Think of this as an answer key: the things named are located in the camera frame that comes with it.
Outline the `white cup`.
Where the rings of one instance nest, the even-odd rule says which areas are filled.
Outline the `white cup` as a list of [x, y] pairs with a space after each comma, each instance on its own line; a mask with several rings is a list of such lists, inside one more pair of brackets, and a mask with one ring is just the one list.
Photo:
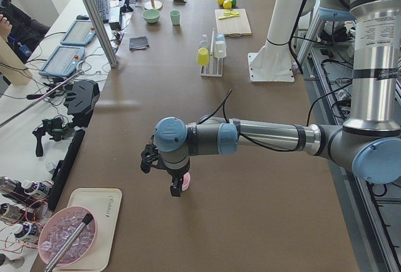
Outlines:
[[214, 44], [214, 57], [221, 59], [227, 56], [227, 45], [225, 41], [217, 40]]

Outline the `light blue cup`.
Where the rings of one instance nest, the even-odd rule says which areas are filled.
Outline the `light blue cup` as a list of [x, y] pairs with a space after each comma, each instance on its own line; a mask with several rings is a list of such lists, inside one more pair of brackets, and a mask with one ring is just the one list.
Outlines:
[[223, 34], [221, 34], [221, 33], [217, 33], [216, 37], [215, 37], [215, 42], [217, 42], [217, 41], [226, 42], [225, 36]]

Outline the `black flat bar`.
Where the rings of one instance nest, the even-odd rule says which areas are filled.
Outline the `black flat bar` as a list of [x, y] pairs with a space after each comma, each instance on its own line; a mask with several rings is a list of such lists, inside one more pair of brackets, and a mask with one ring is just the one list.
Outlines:
[[59, 164], [55, 172], [56, 175], [54, 179], [54, 184], [48, 197], [48, 210], [50, 212], [54, 212], [57, 207], [61, 193], [66, 184], [71, 168], [75, 162], [76, 156], [78, 154], [84, 136], [85, 136], [84, 130], [76, 131], [68, 147], [68, 151], [65, 155], [65, 158], [59, 161]]

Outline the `metal rod black tip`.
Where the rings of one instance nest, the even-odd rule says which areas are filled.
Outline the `metal rod black tip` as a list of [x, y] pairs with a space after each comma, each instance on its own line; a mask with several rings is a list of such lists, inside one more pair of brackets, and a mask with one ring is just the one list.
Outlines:
[[93, 215], [87, 213], [85, 217], [82, 219], [79, 226], [75, 229], [75, 231], [71, 234], [71, 236], [65, 241], [64, 245], [60, 248], [60, 250], [55, 254], [55, 256], [51, 259], [51, 261], [47, 264], [44, 269], [44, 272], [51, 272], [56, 265], [61, 261], [63, 256], [70, 249], [72, 244], [77, 240], [79, 235], [83, 232], [84, 228], [93, 220]]

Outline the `pink plastic cup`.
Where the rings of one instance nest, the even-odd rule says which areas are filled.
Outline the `pink plastic cup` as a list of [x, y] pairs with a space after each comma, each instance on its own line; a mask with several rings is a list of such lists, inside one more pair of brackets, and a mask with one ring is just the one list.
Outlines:
[[183, 176], [182, 191], [186, 191], [190, 185], [190, 173], [187, 172]]

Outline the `black keyboard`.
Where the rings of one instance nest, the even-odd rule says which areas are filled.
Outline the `black keyboard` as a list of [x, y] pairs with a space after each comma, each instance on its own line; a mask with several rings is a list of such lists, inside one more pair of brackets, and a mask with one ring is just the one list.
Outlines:
[[110, 15], [109, 0], [93, 0], [103, 23], [107, 23]]

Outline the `grey folded cloth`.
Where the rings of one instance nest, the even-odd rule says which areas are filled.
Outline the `grey folded cloth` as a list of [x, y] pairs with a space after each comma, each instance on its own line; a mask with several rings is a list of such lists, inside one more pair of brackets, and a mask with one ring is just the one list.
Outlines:
[[143, 50], [149, 46], [146, 36], [139, 36], [129, 39], [129, 50]]

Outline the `pink bowl of ice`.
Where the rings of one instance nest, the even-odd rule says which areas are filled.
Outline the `pink bowl of ice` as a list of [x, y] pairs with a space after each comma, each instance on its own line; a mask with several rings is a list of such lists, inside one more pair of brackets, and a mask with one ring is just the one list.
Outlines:
[[[90, 211], [85, 207], [72, 206], [62, 209], [50, 218], [41, 230], [38, 241], [38, 252], [42, 262], [46, 264], [50, 262], [87, 213]], [[97, 224], [93, 219], [84, 228], [57, 266], [64, 267], [78, 262], [89, 252], [96, 237]]]

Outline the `mint green bowl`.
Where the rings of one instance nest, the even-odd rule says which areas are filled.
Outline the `mint green bowl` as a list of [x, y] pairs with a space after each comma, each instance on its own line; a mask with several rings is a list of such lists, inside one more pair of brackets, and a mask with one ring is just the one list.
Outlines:
[[160, 19], [160, 11], [157, 9], [147, 9], [142, 13], [142, 17], [148, 24], [154, 24]]

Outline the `grey cup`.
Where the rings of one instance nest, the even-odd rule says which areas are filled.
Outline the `grey cup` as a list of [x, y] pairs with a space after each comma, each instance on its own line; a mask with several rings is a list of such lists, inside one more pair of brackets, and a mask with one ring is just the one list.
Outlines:
[[199, 48], [205, 48], [207, 50], [209, 49], [209, 42], [206, 34], [202, 35], [202, 41], [199, 44]]

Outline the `black plastic gripper housing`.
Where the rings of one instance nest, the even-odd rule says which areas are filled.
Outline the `black plastic gripper housing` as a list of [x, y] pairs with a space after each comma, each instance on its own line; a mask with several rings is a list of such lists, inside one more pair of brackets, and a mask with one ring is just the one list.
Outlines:
[[93, 80], [76, 81], [67, 91], [64, 106], [67, 114], [72, 115], [69, 128], [87, 127], [93, 115], [96, 102], [100, 97], [98, 83]]

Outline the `yellow cup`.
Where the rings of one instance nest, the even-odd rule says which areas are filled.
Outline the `yellow cup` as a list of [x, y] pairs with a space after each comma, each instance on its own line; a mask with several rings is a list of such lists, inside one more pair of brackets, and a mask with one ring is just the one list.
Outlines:
[[206, 66], [209, 64], [209, 50], [207, 48], [198, 49], [197, 63], [201, 66]]

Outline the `aluminium frame post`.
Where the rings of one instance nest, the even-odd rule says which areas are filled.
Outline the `aluminium frame post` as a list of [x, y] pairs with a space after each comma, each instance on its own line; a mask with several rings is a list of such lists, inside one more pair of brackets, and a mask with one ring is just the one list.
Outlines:
[[103, 21], [100, 17], [100, 13], [97, 10], [97, 6], [96, 6], [94, 0], [82, 0], [82, 1], [83, 1], [83, 4], [85, 5], [87, 13], [95, 27], [96, 35], [98, 36], [98, 40], [104, 51], [104, 54], [110, 64], [111, 68], [114, 68], [118, 64], [117, 57], [115, 56], [115, 52], [111, 46], [111, 42], [108, 38], [106, 29], [103, 25]]

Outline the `wooden cutting board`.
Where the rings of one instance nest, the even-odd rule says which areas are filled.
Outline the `wooden cutting board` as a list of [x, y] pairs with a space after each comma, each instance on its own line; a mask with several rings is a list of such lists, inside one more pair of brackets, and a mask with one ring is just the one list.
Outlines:
[[245, 36], [252, 35], [251, 27], [247, 18], [245, 9], [233, 9], [239, 11], [239, 17], [218, 20], [219, 16], [223, 16], [223, 11], [227, 9], [215, 9], [215, 18], [217, 32], [225, 36]]

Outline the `black computer mouse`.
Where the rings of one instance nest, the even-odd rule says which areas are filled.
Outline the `black computer mouse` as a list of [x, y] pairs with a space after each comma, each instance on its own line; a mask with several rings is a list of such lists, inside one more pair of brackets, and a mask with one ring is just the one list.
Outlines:
[[89, 19], [90, 18], [87, 15], [84, 15], [84, 14], [77, 15], [77, 17], [76, 17], [76, 20], [84, 20], [84, 21], [86, 21], [86, 20], [89, 20]]

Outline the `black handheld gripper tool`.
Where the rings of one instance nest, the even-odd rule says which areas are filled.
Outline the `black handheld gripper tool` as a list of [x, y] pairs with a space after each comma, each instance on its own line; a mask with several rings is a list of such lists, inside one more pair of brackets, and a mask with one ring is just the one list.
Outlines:
[[35, 154], [37, 157], [42, 157], [44, 154], [43, 145], [41, 138], [46, 134], [50, 135], [50, 140], [56, 142], [64, 139], [65, 135], [73, 129], [73, 123], [63, 123], [61, 117], [55, 117], [52, 119], [43, 119], [42, 126], [37, 127], [32, 131], [32, 134], [36, 137], [36, 150]]

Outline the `yellow plastic knife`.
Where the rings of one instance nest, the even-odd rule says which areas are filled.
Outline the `yellow plastic knife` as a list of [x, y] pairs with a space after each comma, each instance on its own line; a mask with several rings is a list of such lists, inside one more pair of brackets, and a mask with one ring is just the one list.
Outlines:
[[219, 16], [218, 20], [224, 20], [224, 19], [229, 19], [229, 18], [237, 18], [239, 15], [227, 15], [227, 16]]

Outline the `blue teach pendant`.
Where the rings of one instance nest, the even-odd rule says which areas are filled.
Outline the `blue teach pendant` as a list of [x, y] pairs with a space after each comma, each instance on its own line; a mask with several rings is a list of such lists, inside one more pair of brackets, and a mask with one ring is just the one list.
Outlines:
[[60, 44], [87, 46], [95, 35], [95, 28], [90, 20], [75, 20], [61, 39]]
[[76, 72], [76, 66], [84, 55], [84, 47], [58, 46], [40, 69], [39, 74], [53, 77], [70, 76]]

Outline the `mint green plastic cup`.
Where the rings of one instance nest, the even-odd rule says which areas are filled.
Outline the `mint green plastic cup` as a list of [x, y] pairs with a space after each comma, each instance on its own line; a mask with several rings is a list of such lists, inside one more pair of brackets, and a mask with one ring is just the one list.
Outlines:
[[170, 20], [171, 20], [173, 26], [178, 26], [180, 24], [180, 11], [179, 10], [171, 10]]

